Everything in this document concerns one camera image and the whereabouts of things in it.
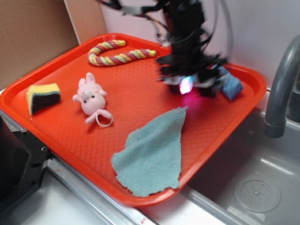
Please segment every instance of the pink plush toy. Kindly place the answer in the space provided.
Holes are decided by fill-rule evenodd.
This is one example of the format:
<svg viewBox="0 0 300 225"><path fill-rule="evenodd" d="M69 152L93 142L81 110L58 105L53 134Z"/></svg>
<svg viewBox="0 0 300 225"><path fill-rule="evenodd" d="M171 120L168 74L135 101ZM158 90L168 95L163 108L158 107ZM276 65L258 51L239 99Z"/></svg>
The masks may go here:
<svg viewBox="0 0 300 225"><path fill-rule="evenodd" d="M96 120L102 127L111 125L113 122L113 115L104 109L106 105L104 97L107 93L96 83L94 75L92 73L87 73L86 79L80 79L78 87L77 94L73 96L73 101L80 102L82 110L89 116L85 120L85 123L90 124ZM107 125L101 124L98 120L99 115L110 119L110 123Z"/></svg>

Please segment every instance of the sponge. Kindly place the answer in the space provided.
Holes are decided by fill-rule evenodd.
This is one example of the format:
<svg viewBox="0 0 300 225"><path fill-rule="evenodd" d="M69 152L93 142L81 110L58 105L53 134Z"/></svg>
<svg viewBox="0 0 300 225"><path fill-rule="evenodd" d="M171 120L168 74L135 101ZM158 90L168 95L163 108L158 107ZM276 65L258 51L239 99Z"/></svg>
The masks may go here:
<svg viewBox="0 0 300 225"><path fill-rule="evenodd" d="M26 93L29 113L32 116L40 109L60 101L60 89L56 83L32 85Z"/></svg>

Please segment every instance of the sink drain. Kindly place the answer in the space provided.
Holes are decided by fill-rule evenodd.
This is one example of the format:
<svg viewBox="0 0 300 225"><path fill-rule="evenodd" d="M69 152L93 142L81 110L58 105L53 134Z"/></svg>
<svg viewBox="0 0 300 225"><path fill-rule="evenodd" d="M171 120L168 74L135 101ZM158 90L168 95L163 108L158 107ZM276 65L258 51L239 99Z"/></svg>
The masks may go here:
<svg viewBox="0 0 300 225"><path fill-rule="evenodd" d="M279 187L261 175L242 177L234 186L234 197L237 202L252 212L268 212L280 202Z"/></svg>

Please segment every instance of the led light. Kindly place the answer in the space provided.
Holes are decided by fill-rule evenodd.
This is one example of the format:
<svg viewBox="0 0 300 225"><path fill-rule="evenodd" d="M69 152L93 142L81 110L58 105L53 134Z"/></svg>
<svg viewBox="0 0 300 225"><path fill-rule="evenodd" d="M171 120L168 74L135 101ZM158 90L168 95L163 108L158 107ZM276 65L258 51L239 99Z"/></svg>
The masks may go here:
<svg viewBox="0 0 300 225"><path fill-rule="evenodd" d="M180 93L182 95L191 92L193 88L192 77L186 76L185 78L183 78L179 85L179 88L180 88Z"/></svg>

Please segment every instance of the red plastic tray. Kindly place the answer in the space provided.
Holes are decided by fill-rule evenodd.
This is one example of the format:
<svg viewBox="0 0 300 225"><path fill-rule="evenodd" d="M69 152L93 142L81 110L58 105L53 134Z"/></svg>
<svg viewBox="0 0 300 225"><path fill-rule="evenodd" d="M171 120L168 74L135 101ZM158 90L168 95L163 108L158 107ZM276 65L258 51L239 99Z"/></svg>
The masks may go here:
<svg viewBox="0 0 300 225"><path fill-rule="evenodd" d="M156 58L124 65L96 67L87 60L89 50L100 42L125 40L127 45L103 52L114 56L134 49L157 51L157 57L170 48L123 34L107 34L91 39L11 84L0 96L0 108L49 146L51 151L84 175L111 197L135 207L154 205L178 193L225 139L246 118L266 92L265 80L255 71L228 65L244 90L229 102L221 93L201 97L197 90L180 96L158 82ZM114 116L110 127L86 125L80 104L73 102L79 79L87 72L108 93L107 106ZM30 116L26 91L31 85L57 83L61 101ZM112 155L124 149L127 136L157 116L177 107L188 106L182 129L180 188L166 189L149 197L134 197L116 179Z"/></svg>

